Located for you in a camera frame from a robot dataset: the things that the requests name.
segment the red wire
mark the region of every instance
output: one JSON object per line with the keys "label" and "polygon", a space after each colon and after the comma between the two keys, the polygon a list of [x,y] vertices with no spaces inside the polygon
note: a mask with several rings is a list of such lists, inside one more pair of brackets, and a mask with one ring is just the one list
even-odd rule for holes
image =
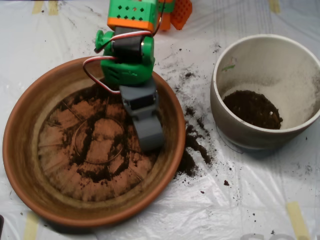
{"label": "red wire", "polygon": [[88,70],[86,69],[86,65],[88,63],[94,62],[94,61],[101,61],[101,60],[115,60],[116,57],[114,56],[93,56],[88,58],[87,60],[85,60],[83,62],[83,70],[84,72],[88,75],[89,78],[91,78],[96,84],[99,84],[101,87],[103,87],[104,89],[106,89],[107,91],[109,91],[112,94],[120,94],[120,91],[114,91],[112,89],[110,89],[107,85],[105,85],[103,82],[99,81],[98,79],[96,79],[90,72],[88,72]]}

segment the plastic sheet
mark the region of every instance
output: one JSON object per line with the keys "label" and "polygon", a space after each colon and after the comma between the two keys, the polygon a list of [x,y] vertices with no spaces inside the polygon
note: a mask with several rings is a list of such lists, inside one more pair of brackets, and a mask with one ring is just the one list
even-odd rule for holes
{"label": "plastic sheet", "polygon": [[[44,2],[43,12],[33,14],[36,4],[0,1],[2,135],[30,84],[57,65],[93,55],[97,30],[108,30],[107,1],[58,1],[56,9]],[[291,240],[296,237],[286,204],[293,201],[311,239],[320,239],[320,121],[281,149],[239,152],[219,136],[211,114],[209,87],[220,53],[235,40],[259,33],[290,37],[320,58],[319,1],[197,0],[182,31],[172,27],[155,37],[154,70],[174,89],[184,110],[195,110],[185,119],[204,136],[197,142],[207,149],[212,164],[188,148],[198,167],[195,176],[178,175],[137,216],[84,235],[60,233],[39,219],[32,225],[35,234],[27,238],[26,232],[32,235],[26,228],[31,211],[11,188],[1,157],[1,240]]]}

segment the gray robot part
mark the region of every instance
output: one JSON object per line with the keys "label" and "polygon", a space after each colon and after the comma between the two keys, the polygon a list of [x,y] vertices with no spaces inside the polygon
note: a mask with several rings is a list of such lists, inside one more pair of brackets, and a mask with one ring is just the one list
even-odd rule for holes
{"label": "gray robot part", "polygon": [[160,148],[165,143],[161,123],[156,115],[159,96],[151,77],[143,85],[119,87],[125,110],[132,117],[143,152]]}

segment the plant pot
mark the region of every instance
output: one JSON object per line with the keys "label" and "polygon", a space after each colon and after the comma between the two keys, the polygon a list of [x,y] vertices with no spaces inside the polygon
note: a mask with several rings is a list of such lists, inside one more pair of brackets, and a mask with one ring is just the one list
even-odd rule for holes
{"label": "plant pot", "polygon": [[[3,162],[17,195],[54,223],[97,227],[149,205],[176,173],[185,120],[174,92],[156,73],[165,145],[142,153],[121,97],[108,95],[82,69],[64,63],[35,81],[8,119]],[[97,78],[98,63],[88,69]]]}
{"label": "plant pot", "polygon": [[[320,116],[320,62],[289,38],[260,34],[229,46],[211,80],[211,111],[232,143],[253,150],[281,147]],[[236,91],[263,94],[283,118],[280,129],[266,129],[237,117],[223,102]]]}

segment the pot rim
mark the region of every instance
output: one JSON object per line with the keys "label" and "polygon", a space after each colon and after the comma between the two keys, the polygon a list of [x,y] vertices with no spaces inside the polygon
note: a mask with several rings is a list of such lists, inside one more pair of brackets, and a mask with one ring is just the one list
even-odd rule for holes
{"label": "pot rim", "polygon": [[185,118],[184,113],[182,110],[182,107],[174,93],[174,91],[170,88],[170,86],[166,83],[165,80],[161,76],[159,76],[157,73],[153,72],[153,75],[157,78],[161,79],[158,83],[163,86],[163,88],[168,93],[170,99],[173,101],[173,105],[175,107],[176,113],[177,113],[177,122],[178,122],[178,142],[177,142],[177,148],[173,155],[173,161],[172,165],[168,169],[168,171],[165,173],[164,177],[162,178],[162,181],[140,202],[137,204],[125,209],[124,211],[121,211],[119,213],[116,213],[111,216],[106,217],[100,217],[97,219],[74,219],[74,218],[68,218],[67,216],[60,216],[55,213],[49,212],[46,210],[46,208],[37,205],[33,200],[32,197],[29,197],[22,187],[20,186],[19,182],[15,179],[15,171],[13,170],[12,165],[10,164],[11,160],[9,159],[9,138],[10,134],[13,132],[13,120],[15,118],[18,118],[18,111],[20,108],[21,103],[25,100],[25,98],[35,89],[37,89],[37,86],[40,82],[45,81],[48,76],[51,76],[52,74],[55,74],[55,72],[62,70],[63,68],[69,66],[69,65],[78,65],[81,64],[88,59],[89,57],[83,57],[78,58],[75,60],[68,61],[66,63],[63,63],[41,77],[39,77],[33,84],[31,84],[27,90],[22,94],[22,96],[19,98],[17,103],[15,104],[5,127],[4,135],[3,135],[3,147],[2,147],[2,155],[3,155],[3,163],[4,163],[4,169],[6,172],[6,175],[9,179],[9,182],[13,188],[13,190],[16,192],[16,194],[19,196],[19,198],[36,214],[40,215],[41,217],[52,221],[54,223],[58,223],[61,225],[69,226],[69,227],[99,227],[102,225],[109,225],[114,224],[117,222],[120,222],[122,220],[125,220],[144,208],[146,208],[155,198],[164,190],[164,188],[170,183],[173,176],[175,175],[178,166],[180,164],[183,151],[185,148],[185,139],[186,139],[186,129],[185,129]]}
{"label": "pot rim", "polygon": [[291,127],[291,128],[287,128],[287,129],[267,129],[267,128],[262,128],[262,127],[258,127],[255,125],[252,125],[244,120],[242,120],[241,118],[239,118],[238,116],[236,116],[224,103],[224,101],[222,100],[219,91],[218,91],[218,87],[217,87],[217,72],[218,72],[218,67],[220,65],[220,62],[222,61],[222,59],[224,58],[224,56],[227,54],[227,52],[229,50],[231,50],[233,47],[235,47],[236,45],[243,43],[245,41],[249,41],[252,39],[263,39],[263,38],[270,38],[270,39],[278,39],[278,40],[282,40],[288,43],[291,43],[293,45],[296,45],[298,48],[301,48],[302,50],[304,50],[311,58],[313,58],[313,60],[316,62],[319,70],[320,70],[320,61],[319,59],[305,46],[303,46],[302,44],[300,44],[299,42],[292,40],[288,37],[285,36],[280,36],[277,34],[256,34],[256,35],[251,35],[251,36],[246,36],[243,37],[239,40],[237,40],[236,42],[232,43],[231,45],[229,45],[220,55],[220,57],[218,58],[214,70],[213,70],[213,75],[212,75],[212,79],[211,79],[211,83],[213,83],[213,87],[214,87],[214,93],[218,98],[218,101],[220,102],[220,104],[222,105],[222,107],[224,108],[225,111],[227,111],[235,120],[237,120],[240,124],[243,124],[245,126],[247,126],[248,128],[260,131],[260,132],[265,132],[265,133],[274,133],[274,134],[284,134],[284,133],[292,133],[292,132],[296,132],[298,130],[304,129],[307,126],[311,125],[314,121],[317,120],[317,118],[320,116],[320,109],[316,112],[316,114],[311,117],[308,121],[295,126],[295,127]]}

